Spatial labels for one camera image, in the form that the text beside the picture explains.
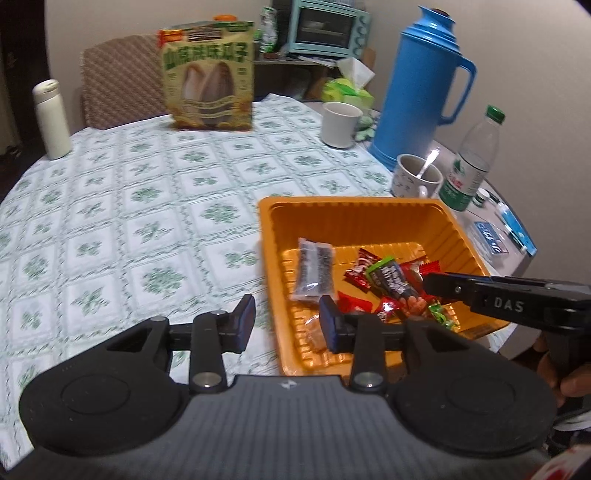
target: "orange plastic tray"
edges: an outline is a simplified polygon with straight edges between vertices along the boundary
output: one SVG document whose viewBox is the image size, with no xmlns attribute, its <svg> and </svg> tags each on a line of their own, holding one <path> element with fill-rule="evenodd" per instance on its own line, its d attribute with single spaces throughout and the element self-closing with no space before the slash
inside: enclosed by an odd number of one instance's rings
<svg viewBox="0 0 591 480">
<path fill-rule="evenodd" d="M 313 306 L 291 301 L 298 263 L 298 238 L 332 244 L 335 248 L 335 289 L 377 306 L 372 293 L 345 282 L 343 273 L 363 247 L 398 262 L 427 256 L 439 260 L 443 271 L 488 275 L 486 267 L 453 216 L 439 200 L 379 197 L 267 197 L 260 201 L 262 244 L 269 305 L 275 324 L 278 355 L 285 375 L 350 373 L 349 354 L 315 353 L 306 342 L 304 322 L 317 313 Z M 507 325 L 453 304 L 460 334 L 476 339 Z M 389 367 L 401 364 L 399 352 L 388 352 Z"/>
</svg>

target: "plastic water bottle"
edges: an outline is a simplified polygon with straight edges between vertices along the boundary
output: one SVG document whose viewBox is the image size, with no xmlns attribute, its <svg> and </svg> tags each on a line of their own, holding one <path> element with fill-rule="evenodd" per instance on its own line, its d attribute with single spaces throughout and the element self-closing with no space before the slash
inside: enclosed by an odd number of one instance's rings
<svg viewBox="0 0 591 480">
<path fill-rule="evenodd" d="M 495 161 L 499 150 L 499 127 L 505 114 L 496 106 L 486 108 L 486 116 L 466 134 L 453 167 L 439 196 L 458 212 L 466 210 L 478 187 Z"/>
<path fill-rule="evenodd" d="M 277 43 L 277 10 L 263 7 L 261 12 L 261 53 L 273 51 Z"/>
</svg>

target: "chair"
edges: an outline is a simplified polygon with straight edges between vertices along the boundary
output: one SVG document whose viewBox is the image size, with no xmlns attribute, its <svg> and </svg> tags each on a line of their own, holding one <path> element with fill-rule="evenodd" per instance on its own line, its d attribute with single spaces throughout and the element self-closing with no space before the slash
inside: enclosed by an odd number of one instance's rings
<svg viewBox="0 0 591 480">
<path fill-rule="evenodd" d="M 115 38 L 80 57 L 89 127 L 107 129 L 167 113 L 156 35 Z"/>
</svg>

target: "small bottle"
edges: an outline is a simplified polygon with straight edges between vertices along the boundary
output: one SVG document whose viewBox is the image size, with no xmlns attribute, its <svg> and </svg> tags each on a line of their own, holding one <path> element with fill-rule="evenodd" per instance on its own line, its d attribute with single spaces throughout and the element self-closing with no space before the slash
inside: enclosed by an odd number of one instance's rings
<svg viewBox="0 0 591 480">
<path fill-rule="evenodd" d="M 501 110 L 489 105 L 486 116 L 464 137 L 452 170 L 439 192 L 449 208 L 463 212 L 470 205 L 495 161 L 499 150 L 499 127 L 504 119 Z"/>
<path fill-rule="evenodd" d="M 477 207 L 483 208 L 484 204 L 491 199 L 491 194 L 485 189 L 478 189 L 472 201 Z"/>
<path fill-rule="evenodd" d="M 277 10 L 263 7 L 261 12 L 261 53 L 273 51 L 277 43 Z"/>
<path fill-rule="evenodd" d="M 59 82 L 46 80 L 35 85 L 33 98 L 47 156 L 55 160 L 67 155 L 72 150 L 72 141 Z"/>
</svg>

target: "spoon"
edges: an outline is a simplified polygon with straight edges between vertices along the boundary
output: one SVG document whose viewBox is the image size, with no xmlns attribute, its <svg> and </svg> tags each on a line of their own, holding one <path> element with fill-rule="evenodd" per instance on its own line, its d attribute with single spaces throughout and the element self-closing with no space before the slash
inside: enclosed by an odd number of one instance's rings
<svg viewBox="0 0 591 480">
<path fill-rule="evenodd" d="M 429 156 L 425 160 L 425 164 L 423 165 L 423 167 L 421 168 L 421 171 L 417 175 L 417 178 L 418 179 L 420 179 L 423 176 L 423 174 L 429 168 L 429 165 L 435 161 L 435 159 L 437 158 L 438 155 L 439 155 L 439 149 L 438 148 L 434 148 L 433 150 L 431 150 L 431 153 L 429 154 Z"/>
</svg>

